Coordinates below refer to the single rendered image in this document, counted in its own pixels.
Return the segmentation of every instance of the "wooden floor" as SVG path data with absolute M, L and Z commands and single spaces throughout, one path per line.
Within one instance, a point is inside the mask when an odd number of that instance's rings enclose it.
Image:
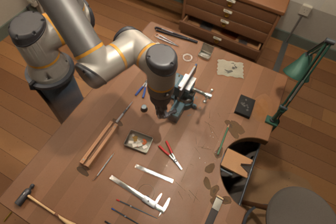
M 105 45 L 124 26 L 143 30 L 149 22 L 179 30 L 180 15 L 140 0 L 87 0 L 95 31 Z M 258 64 L 272 69 L 281 41 L 271 38 Z M 67 46 L 61 51 L 71 55 Z M 283 68 L 303 49 L 289 45 Z M 0 195 L 60 127 L 49 107 L 24 77 L 26 62 L 9 37 L 0 41 Z M 75 72 L 83 96 L 91 91 Z M 288 79 L 283 100 L 295 81 Z M 262 146 L 245 199 L 267 204 L 278 190 L 303 186 L 323 197 L 336 212 L 336 62 L 322 59 Z M 0 220 L 9 210 L 0 205 Z M 7 223 L 26 223 L 12 214 Z M 265 223 L 256 209 L 248 223 Z

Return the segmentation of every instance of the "robotic arm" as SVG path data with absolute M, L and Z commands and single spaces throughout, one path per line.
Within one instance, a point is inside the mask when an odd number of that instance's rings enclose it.
M 66 43 L 77 60 L 75 69 L 92 88 L 136 64 L 147 75 L 148 93 L 158 118 L 176 112 L 167 112 L 177 70 L 177 55 L 171 47 L 155 44 L 133 27 L 120 29 L 113 42 L 104 46 L 92 27 L 93 13 L 83 0 L 39 2 L 48 15 L 25 12 L 9 26 L 32 80 L 50 84 L 65 77 L 72 61 L 58 48 Z

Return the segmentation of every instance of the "orange stripe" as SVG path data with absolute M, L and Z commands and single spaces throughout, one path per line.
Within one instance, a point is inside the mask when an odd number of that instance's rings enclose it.
M 62 38 L 61 34 L 58 32 L 58 30 L 56 29 L 56 27 L 54 26 L 54 24 L 52 23 L 51 19 L 49 18 L 48 14 L 46 13 L 42 13 L 42 15 L 50 22 L 50 24 L 53 26 L 53 28 L 55 29 L 61 43 L 62 43 L 62 46 L 65 45 L 65 41 L 64 39 Z
M 167 93 L 167 92 L 171 91 L 171 90 L 174 88 L 174 86 L 173 86 L 173 87 L 171 87 L 171 88 L 168 89 L 168 90 L 165 90 L 165 91 L 158 91 L 158 90 L 155 90 L 155 89 L 152 89 L 151 87 L 149 87 L 148 83 L 147 83 L 147 87 L 150 88 L 151 90 L 153 90 L 153 91 L 156 92 L 156 93 Z
M 148 44 L 147 46 L 145 46 L 144 48 L 142 48 L 142 50 L 141 50 L 141 52 L 139 53 L 139 55 L 138 55 L 138 58 L 137 58 L 137 63 L 136 63 L 136 65 L 137 66 L 139 66 L 139 61 L 140 61 L 140 58 L 141 58 L 141 56 L 142 56 L 142 54 L 148 49 L 148 48 L 150 48 L 151 46 L 154 46 L 155 45 L 155 43 L 150 43 L 150 44 Z
M 96 51 L 97 49 L 101 48 L 103 45 L 104 45 L 103 42 L 99 43 L 95 47 L 92 47 L 90 50 L 87 50 L 86 52 L 82 53 L 81 55 L 76 56 L 75 60 L 80 60 L 80 59 L 84 58 L 86 55 L 89 55 L 90 53 Z
M 50 63 L 50 64 L 48 64 L 48 65 L 45 65 L 45 66 L 42 66 L 42 67 L 33 67 L 33 66 L 31 66 L 31 65 L 28 65 L 28 66 L 30 66 L 31 68 L 35 68 L 35 69 L 48 68 L 48 67 L 52 66 L 53 64 L 55 64 L 56 61 L 58 61 L 58 59 L 59 59 L 59 52 L 58 52 L 58 56 L 56 57 L 56 59 L 55 59 L 52 63 Z
M 126 58 L 124 56 L 124 54 L 120 51 L 120 49 L 115 45 L 115 44 L 109 44 L 111 47 L 113 47 L 117 52 L 118 54 L 120 55 L 121 59 L 123 60 L 124 64 L 125 64 L 125 70 L 127 69 L 128 67 L 128 64 L 127 64 L 127 61 L 126 61 Z

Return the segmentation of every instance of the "pliers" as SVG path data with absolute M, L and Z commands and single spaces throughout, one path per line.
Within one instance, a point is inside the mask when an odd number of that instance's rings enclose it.
M 167 155 L 169 156 L 173 161 L 174 163 L 179 167 L 180 170 L 182 170 L 182 166 L 179 164 L 179 162 L 177 161 L 175 155 L 173 154 L 173 151 L 172 149 L 170 148 L 170 145 L 168 143 L 168 141 L 166 141 L 166 145 L 168 146 L 168 149 L 170 151 L 170 154 L 161 146 L 159 145 L 159 148 Z
M 142 98 L 144 98 L 144 97 L 145 97 L 145 94 L 146 94 L 146 88 L 147 88 L 147 80 L 146 80 L 145 83 L 138 89 L 138 91 L 135 93 L 135 96 L 137 96 L 137 95 L 140 93 L 140 91 L 141 91 L 142 89 L 144 89 L 143 92 L 142 92 Z

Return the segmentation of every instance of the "white ring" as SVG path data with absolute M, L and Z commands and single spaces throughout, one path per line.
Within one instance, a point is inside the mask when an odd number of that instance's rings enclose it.
M 190 56 L 190 59 L 189 60 L 186 60 L 184 57 L 185 56 Z M 191 54 L 184 54 L 183 56 L 182 56 L 182 58 L 184 59 L 184 61 L 191 61 L 192 59 L 193 59 L 193 56 L 191 55 Z

